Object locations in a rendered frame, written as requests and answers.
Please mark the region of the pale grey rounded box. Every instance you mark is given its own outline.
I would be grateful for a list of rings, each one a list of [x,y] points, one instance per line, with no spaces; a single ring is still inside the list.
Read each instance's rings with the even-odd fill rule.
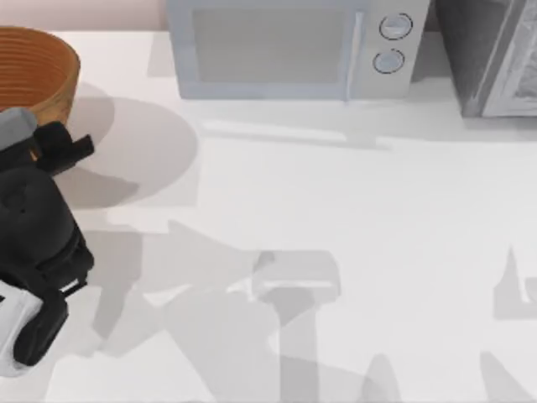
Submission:
[[[0,151],[29,139],[37,127],[37,118],[27,108],[11,107],[0,112]]]

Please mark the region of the brown woven basket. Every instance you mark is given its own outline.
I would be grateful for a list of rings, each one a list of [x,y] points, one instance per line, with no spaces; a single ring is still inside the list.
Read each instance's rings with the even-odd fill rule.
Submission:
[[[76,51],[41,30],[0,26],[0,112],[25,107],[38,123],[67,123],[81,70]]]

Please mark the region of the microwave oven door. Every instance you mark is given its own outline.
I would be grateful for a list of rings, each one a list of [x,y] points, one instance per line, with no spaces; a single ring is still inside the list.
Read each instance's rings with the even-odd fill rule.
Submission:
[[[184,99],[350,97],[362,0],[166,0]]]

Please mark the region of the pale microwave oven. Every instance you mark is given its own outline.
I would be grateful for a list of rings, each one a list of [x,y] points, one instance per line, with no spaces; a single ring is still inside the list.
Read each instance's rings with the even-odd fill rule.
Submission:
[[[424,31],[430,0],[362,0],[362,36],[352,88],[352,99],[394,99],[404,97],[411,82],[416,56]],[[382,19],[394,13],[407,13],[414,21],[411,33],[401,40],[386,40],[379,33]],[[404,53],[404,67],[391,75],[373,68],[373,57],[381,51],[397,49]]]

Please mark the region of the round microwave knob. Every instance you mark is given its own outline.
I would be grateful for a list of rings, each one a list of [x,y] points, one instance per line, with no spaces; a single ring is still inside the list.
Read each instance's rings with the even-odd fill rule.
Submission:
[[[400,71],[405,64],[405,55],[397,49],[378,52],[373,57],[374,70],[382,75],[391,75]]]
[[[411,33],[413,27],[414,21],[407,13],[394,13],[382,19],[379,33],[386,40],[401,40]]]

